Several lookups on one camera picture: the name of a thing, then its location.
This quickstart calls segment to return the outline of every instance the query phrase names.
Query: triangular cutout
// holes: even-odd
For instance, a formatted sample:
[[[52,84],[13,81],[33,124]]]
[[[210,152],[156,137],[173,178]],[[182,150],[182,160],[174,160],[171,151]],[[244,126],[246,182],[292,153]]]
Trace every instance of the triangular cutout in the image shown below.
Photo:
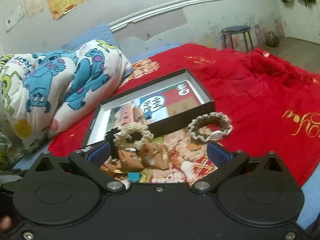
[[[273,157],[269,158],[268,162],[264,166],[264,169],[268,171],[282,171],[279,163]]]
[[[39,165],[36,168],[36,172],[38,171],[49,171],[53,170],[53,165],[48,157],[42,158]]]

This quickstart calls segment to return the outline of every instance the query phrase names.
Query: blue monster cartoon character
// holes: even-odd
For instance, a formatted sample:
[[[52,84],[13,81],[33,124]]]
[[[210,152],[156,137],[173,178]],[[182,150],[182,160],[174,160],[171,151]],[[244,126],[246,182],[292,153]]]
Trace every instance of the blue monster cartoon character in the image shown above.
[[[90,89],[95,91],[110,79],[109,75],[103,73],[105,57],[100,50],[90,49],[85,56],[92,58],[92,65],[88,58],[79,62],[71,88],[64,100],[69,102],[68,106],[74,110],[85,105],[83,100]]]
[[[49,113],[51,104],[48,101],[52,78],[66,68],[62,58],[54,59],[31,71],[22,79],[23,87],[29,91],[29,100],[26,109],[30,113],[30,106],[45,107],[45,113]]]
[[[76,53],[71,50],[54,50],[46,53],[32,54],[33,58],[39,58],[40,56],[46,56],[46,57],[44,59],[38,59],[39,65],[45,64],[49,61],[52,61],[54,59],[61,58],[61,57],[71,58],[75,64],[78,63],[78,58],[76,56]]]

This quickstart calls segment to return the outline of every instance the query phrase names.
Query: silver bolt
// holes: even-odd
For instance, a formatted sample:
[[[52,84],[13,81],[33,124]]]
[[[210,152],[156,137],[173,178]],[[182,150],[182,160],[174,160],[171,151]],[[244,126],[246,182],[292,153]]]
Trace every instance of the silver bolt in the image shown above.
[[[33,239],[33,234],[30,233],[30,232],[24,232],[24,233],[22,234],[22,236],[23,236],[23,238],[24,238],[25,240],[32,240],[32,239]]]
[[[163,187],[157,187],[156,188],[156,192],[164,192],[164,188]]]
[[[109,189],[112,189],[112,190],[121,189],[122,183],[119,182],[119,181],[109,182],[109,183],[107,184],[107,187],[108,187]]]
[[[285,236],[285,240],[294,240],[296,238],[296,234],[294,232],[289,232]]]
[[[195,184],[195,187],[196,189],[199,189],[199,190],[206,190],[210,187],[210,184],[208,182],[201,181],[201,182],[197,182]]]

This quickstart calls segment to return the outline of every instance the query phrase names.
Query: stool leg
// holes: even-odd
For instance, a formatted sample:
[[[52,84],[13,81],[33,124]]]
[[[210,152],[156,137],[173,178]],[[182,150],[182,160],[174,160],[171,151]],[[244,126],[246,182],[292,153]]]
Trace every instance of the stool leg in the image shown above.
[[[251,43],[251,49],[253,50],[253,43],[252,43],[250,31],[248,31],[248,34],[249,34],[249,40],[250,40],[250,43]]]
[[[225,45],[225,49],[227,48],[227,39],[226,39],[226,35],[223,35],[223,39],[224,39],[224,45]]]
[[[233,46],[232,34],[230,34],[230,40],[231,40],[232,49],[235,49],[235,47]]]
[[[246,47],[246,49],[247,49],[247,52],[249,53],[249,47],[248,47],[247,37],[245,36],[245,33],[243,33],[243,37],[244,37],[245,47]]]

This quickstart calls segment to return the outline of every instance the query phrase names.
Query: blue gripper pad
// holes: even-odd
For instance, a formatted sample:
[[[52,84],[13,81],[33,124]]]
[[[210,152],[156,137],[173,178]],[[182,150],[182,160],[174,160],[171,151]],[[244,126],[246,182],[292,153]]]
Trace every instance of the blue gripper pad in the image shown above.
[[[101,147],[93,148],[92,150],[93,152],[88,155],[87,160],[100,168],[110,157],[110,143],[105,143]]]
[[[207,155],[208,159],[218,168],[232,160],[232,156],[229,153],[224,152],[212,143],[207,145]]]

